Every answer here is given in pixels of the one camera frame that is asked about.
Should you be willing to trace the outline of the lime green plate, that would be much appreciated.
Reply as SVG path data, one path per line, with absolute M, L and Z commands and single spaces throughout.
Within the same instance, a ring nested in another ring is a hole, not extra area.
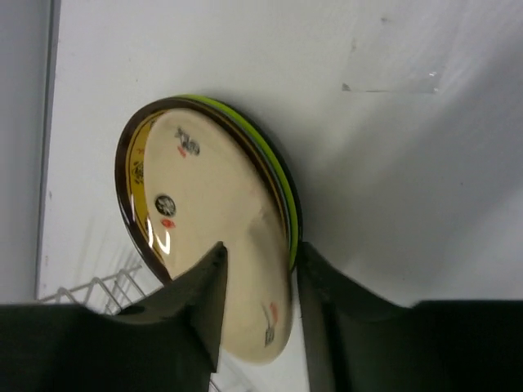
M 249 144 L 257 151 L 259 156 L 263 157 L 271 172 L 271 179 L 275 181 L 278 188 L 275 191 L 276 202 L 281 204 L 285 213 L 286 234 L 290 251 L 289 269 L 293 271 L 296 266 L 298 244 L 303 235 L 302 207 L 293 176 L 283 155 L 269 135 L 248 115 L 234 106 L 208 96 L 195 94 L 183 94 L 179 98 L 194 100 L 224 114 L 239 126 L 243 135 L 248 138 Z

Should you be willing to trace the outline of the blue patterned plate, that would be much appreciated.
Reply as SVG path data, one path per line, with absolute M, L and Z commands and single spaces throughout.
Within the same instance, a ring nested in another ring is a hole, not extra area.
M 290 237 L 290 220 L 287 209 L 285 193 L 279 182 L 270 160 L 265 155 L 263 148 L 257 143 L 250 131 L 256 131 L 255 127 L 235 110 L 225 111 L 228 119 L 235 124 L 236 133 L 233 135 L 235 141 L 242 147 L 244 152 L 256 168 L 258 175 L 269 192 L 275 208 L 278 209 L 281 225 L 285 235 Z

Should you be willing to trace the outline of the yellow brown plate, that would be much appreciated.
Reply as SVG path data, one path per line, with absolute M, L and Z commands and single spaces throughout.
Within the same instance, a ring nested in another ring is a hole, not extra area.
M 123 222 L 145 264 L 162 284 L 170 283 L 172 278 L 163 264 L 159 246 L 149 245 L 143 149 L 154 121 L 168 110 L 179 108 L 206 114 L 232 137 L 236 133 L 235 124 L 216 109 L 179 96 L 163 98 L 145 105 L 132 115 L 119 138 L 114 164 L 116 195 Z

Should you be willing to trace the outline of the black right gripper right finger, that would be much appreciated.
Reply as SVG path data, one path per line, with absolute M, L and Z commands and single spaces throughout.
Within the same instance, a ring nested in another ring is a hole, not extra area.
M 394 305 L 306 242 L 296 266 L 311 390 L 521 390 L 520 301 Z

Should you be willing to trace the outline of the beige plate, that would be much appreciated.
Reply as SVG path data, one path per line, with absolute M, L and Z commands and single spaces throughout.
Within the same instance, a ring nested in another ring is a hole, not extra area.
M 192 268 L 217 242 L 228 251 L 222 347 L 270 363 L 293 322 L 288 241 L 260 176 L 235 140 L 192 109 L 172 109 L 145 143 L 144 190 L 168 273 Z

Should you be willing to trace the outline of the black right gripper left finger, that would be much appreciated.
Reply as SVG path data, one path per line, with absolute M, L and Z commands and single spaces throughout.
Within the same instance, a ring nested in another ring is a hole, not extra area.
M 115 315 L 83 305 L 1 308 L 4 391 L 206 391 L 227 286 L 217 243 L 174 281 Z

